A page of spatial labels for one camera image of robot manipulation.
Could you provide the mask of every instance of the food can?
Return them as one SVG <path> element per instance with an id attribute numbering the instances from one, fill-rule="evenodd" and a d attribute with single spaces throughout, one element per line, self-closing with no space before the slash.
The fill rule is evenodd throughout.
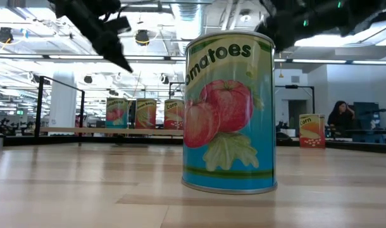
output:
<path id="1" fill-rule="evenodd" d="M 106 128 L 126 129 L 128 125 L 128 101 L 123 98 L 107 98 Z"/>
<path id="2" fill-rule="evenodd" d="M 325 148 L 324 115 L 300 115 L 300 147 Z"/>
<path id="3" fill-rule="evenodd" d="M 214 193 L 273 190 L 273 41 L 223 31 L 197 38 L 186 53 L 182 182 Z"/>
<path id="4" fill-rule="evenodd" d="M 183 129 L 184 106 L 183 100 L 169 99 L 165 101 L 165 129 Z"/>
<path id="5" fill-rule="evenodd" d="M 135 109 L 136 129 L 155 129 L 156 126 L 156 100 L 137 99 Z"/>

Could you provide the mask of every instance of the wooden floor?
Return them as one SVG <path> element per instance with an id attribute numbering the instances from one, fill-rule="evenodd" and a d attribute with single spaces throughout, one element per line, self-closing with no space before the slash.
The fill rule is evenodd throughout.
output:
<path id="1" fill-rule="evenodd" d="M 182 147 L 62 144 L 0 153 L 0 228 L 384 228 L 386 155 L 278 148 L 278 189 L 180 183 Z"/>

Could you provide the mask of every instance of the ceiling duct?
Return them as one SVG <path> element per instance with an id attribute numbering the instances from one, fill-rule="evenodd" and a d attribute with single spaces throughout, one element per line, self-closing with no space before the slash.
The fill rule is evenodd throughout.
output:
<path id="1" fill-rule="evenodd" d="M 176 18 L 177 39 L 195 39 L 202 34 L 203 6 L 201 4 L 171 4 Z M 185 54 L 189 42 L 179 42 L 179 51 Z"/>

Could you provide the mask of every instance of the woman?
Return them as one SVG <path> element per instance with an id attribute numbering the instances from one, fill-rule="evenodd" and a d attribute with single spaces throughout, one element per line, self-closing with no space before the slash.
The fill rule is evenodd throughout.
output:
<path id="1" fill-rule="evenodd" d="M 328 118 L 328 125 L 336 133 L 345 133 L 345 130 L 352 129 L 355 112 L 350 109 L 345 101 L 335 103 L 333 110 Z"/>

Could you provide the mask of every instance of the tomato can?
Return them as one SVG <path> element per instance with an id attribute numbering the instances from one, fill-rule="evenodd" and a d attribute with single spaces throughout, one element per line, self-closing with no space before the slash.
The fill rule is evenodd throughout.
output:
<path id="1" fill-rule="evenodd" d="M 300 147 L 325 148 L 325 116 L 300 115 Z"/>
<path id="2" fill-rule="evenodd" d="M 273 41 L 223 31 L 197 38 L 186 53 L 182 182 L 213 193 L 274 190 Z"/>
<path id="3" fill-rule="evenodd" d="M 128 125 L 128 101 L 124 98 L 107 98 L 106 128 L 126 129 Z"/>
<path id="4" fill-rule="evenodd" d="M 165 122 L 167 130 L 182 130 L 185 102 L 179 99 L 165 101 Z"/>
<path id="5" fill-rule="evenodd" d="M 156 126 L 156 100 L 137 99 L 135 109 L 136 129 L 155 129 Z"/>

